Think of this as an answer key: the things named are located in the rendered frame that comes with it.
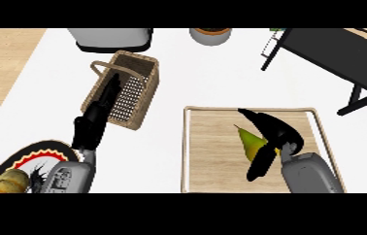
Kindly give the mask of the green pear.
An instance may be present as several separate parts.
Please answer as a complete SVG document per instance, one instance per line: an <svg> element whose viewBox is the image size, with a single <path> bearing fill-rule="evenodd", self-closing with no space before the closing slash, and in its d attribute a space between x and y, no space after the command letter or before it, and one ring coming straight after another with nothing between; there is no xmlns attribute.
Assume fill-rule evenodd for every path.
<svg viewBox="0 0 367 235"><path fill-rule="evenodd" d="M268 141L265 138L259 138L238 126L235 127L235 130L241 141L244 156L247 160L251 161L259 149L268 144Z"/></svg>

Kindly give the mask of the grey and black appliance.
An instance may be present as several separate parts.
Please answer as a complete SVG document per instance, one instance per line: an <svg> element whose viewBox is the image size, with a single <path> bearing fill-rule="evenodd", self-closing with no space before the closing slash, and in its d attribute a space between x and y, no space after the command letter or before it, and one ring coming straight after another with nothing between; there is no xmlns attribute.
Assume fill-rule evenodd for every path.
<svg viewBox="0 0 367 235"><path fill-rule="evenodd" d="M151 28L69 28L69 32L85 52L139 52L150 48Z"/></svg>

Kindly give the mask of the pale wooden tray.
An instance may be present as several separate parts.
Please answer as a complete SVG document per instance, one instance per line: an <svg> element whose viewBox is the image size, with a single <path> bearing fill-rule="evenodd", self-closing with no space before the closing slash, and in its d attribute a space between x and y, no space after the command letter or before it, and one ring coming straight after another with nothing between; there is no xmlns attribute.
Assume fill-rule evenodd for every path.
<svg viewBox="0 0 367 235"><path fill-rule="evenodd" d="M310 108L257 108L285 122L303 138L305 152L319 154L337 174L331 148L316 111ZM182 109L182 192L195 193L285 193L281 161L275 160L268 173L254 181L246 179L249 160L237 131L259 131L235 108L187 107Z"/></svg>

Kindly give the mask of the black red patterned plate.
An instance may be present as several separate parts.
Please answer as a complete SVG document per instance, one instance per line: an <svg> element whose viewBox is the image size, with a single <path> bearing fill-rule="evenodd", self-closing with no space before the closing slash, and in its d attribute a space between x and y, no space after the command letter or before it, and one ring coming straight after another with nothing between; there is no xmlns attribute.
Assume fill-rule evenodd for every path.
<svg viewBox="0 0 367 235"><path fill-rule="evenodd" d="M0 174L10 169L27 175L26 193L38 193L48 172L61 161L78 162L78 152L60 141L45 140L29 144L0 164Z"/></svg>

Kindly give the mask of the brown bread roll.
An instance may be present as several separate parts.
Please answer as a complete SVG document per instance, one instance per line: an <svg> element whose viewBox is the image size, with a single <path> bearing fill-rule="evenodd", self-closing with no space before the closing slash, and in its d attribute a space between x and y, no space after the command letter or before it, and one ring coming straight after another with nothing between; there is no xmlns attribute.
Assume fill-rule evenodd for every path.
<svg viewBox="0 0 367 235"><path fill-rule="evenodd" d="M10 169L0 175L0 193L23 193L27 188L27 174L20 169Z"/></svg>

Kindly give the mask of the grey pot with orange rim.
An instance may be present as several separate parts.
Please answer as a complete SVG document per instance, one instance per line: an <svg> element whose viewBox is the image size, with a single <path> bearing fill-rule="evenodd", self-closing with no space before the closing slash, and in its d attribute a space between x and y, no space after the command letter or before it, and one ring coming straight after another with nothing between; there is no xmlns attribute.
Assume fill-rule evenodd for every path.
<svg viewBox="0 0 367 235"><path fill-rule="evenodd" d="M219 46L231 36L231 28L221 28L215 31L201 28L190 28L188 34L191 39L203 46Z"/></svg>

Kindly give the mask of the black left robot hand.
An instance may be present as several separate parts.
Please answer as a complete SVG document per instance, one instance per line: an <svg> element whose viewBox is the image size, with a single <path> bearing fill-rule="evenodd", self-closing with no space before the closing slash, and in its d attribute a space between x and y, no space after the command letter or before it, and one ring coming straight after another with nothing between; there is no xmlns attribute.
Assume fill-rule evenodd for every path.
<svg viewBox="0 0 367 235"><path fill-rule="evenodd" d="M82 116L75 118L75 136L72 141L75 150L92 151L97 148L120 90L119 74L114 74L104 86L98 100L89 103Z"/></svg>

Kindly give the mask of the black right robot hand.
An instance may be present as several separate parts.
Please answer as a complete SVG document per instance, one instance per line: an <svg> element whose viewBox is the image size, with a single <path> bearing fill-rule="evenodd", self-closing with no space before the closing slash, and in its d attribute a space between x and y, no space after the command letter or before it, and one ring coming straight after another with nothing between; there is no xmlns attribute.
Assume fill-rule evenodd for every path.
<svg viewBox="0 0 367 235"><path fill-rule="evenodd" d="M297 131L278 118L247 109L237 109L237 111L249 119L266 139L266 144L254 154L246 173L246 179L251 182L257 177L265 176L277 155L275 150L287 151L288 155L297 154L303 147L303 139Z"/></svg>

